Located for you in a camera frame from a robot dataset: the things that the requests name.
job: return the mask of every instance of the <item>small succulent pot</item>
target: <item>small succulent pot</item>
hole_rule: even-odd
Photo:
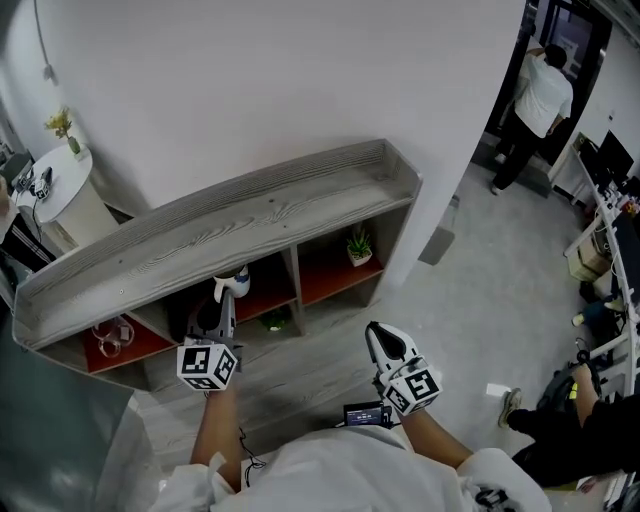
[[[351,264],[354,267],[359,267],[360,265],[364,265],[367,261],[371,259],[371,256],[373,256],[371,251],[368,251],[366,254],[356,256],[348,248],[347,248],[347,254],[349,254],[349,260],[351,260]]]
[[[77,141],[77,139],[75,137],[68,137],[67,142],[69,143],[69,147],[71,148],[71,151],[73,152],[73,154],[79,155],[81,148],[80,148],[80,143]]]

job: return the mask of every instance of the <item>red shelf compartment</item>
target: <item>red shelf compartment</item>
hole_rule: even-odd
[[[82,336],[84,353],[87,358],[87,370],[90,374],[133,363],[134,361],[178,346],[175,343],[161,338],[132,318],[126,315],[123,315],[123,317],[133,326],[135,338],[131,345],[122,347],[122,350],[116,357],[105,357],[102,352],[100,352],[100,342],[93,335],[91,329],[84,331]]]
[[[306,305],[326,299],[384,271],[375,255],[354,267],[346,247],[330,246],[299,258],[302,303]]]
[[[249,263],[249,275],[251,276],[249,293],[236,299],[238,324],[296,299],[291,278],[279,253]]]

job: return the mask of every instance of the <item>person in white shirt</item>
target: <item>person in white shirt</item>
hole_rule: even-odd
[[[542,489],[503,451],[476,453],[424,409],[401,418],[410,445],[378,426],[334,428],[281,447],[242,489],[233,384],[211,393],[191,464],[151,512],[551,512]]]
[[[496,146],[496,161],[503,165],[493,180],[493,194],[498,195],[511,185],[544,138],[571,116],[573,89],[560,71],[566,62],[565,51],[553,44],[527,52],[525,64],[530,80]]]

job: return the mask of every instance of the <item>desk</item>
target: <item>desk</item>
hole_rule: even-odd
[[[618,239],[615,236],[616,228],[613,226],[613,221],[618,217],[620,211],[615,207],[609,209],[605,199],[598,192],[598,189],[591,179],[591,175],[587,171],[580,158],[580,155],[573,147],[573,145],[569,147],[567,158],[563,163],[563,166],[565,165],[579,165],[582,169],[584,174],[585,186],[590,187],[593,196],[596,199],[597,214],[589,227],[587,227],[587,229],[585,229],[580,234],[580,236],[569,247],[567,247],[567,249],[564,251],[564,255],[569,256],[574,251],[576,251],[578,249],[578,246],[589,236],[591,236],[591,234],[601,223],[604,223],[607,230],[607,240],[609,242],[609,247],[611,248],[611,254],[615,258],[613,262],[615,273],[618,276],[618,283],[622,292],[622,298],[624,300],[625,311],[627,315],[627,323],[624,327],[624,332],[617,338],[614,338],[601,347],[598,347],[597,349],[591,351],[591,356],[596,357],[614,349],[620,349],[622,350],[622,354],[626,354],[626,359],[624,361],[615,364],[613,367],[608,368],[607,370],[604,370],[603,372],[601,372],[600,376],[611,379],[616,375],[623,374],[625,376],[624,396],[629,396],[632,395],[635,390],[635,381],[637,374],[636,360],[638,358],[638,353],[640,350],[640,342],[637,331],[637,325],[640,322],[640,315],[638,315],[636,306],[631,301],[631,290],[629,288],[629,282],[627,281],[624,263],[622,261],[622,257],[620,256],[620,246],[618,245]]]
[[[118,228],[118,223],[89,181],[93,158],[86,146],[76,158],[65,144],[33,164],[39,177],[48,167],[53,170],[51,192],[44,200],[36,201],[28,191],[11,196],[18,209],[31,218],[33,209],[39,224],[63,251],[84,247]]]

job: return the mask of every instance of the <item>doorway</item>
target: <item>doorway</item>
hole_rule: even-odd
[[[571,117],[545,139],[538,151],[543,160],[553,165],[589,100],[610,35],[611,22],[595,8],[565,0],[527,1],[516,47],[485,131],[501,135],[509,109],[526,86],[522,83],[526,52],[549,44],[558,45],[567,53],[562,71],[573,87],[573,104]]]

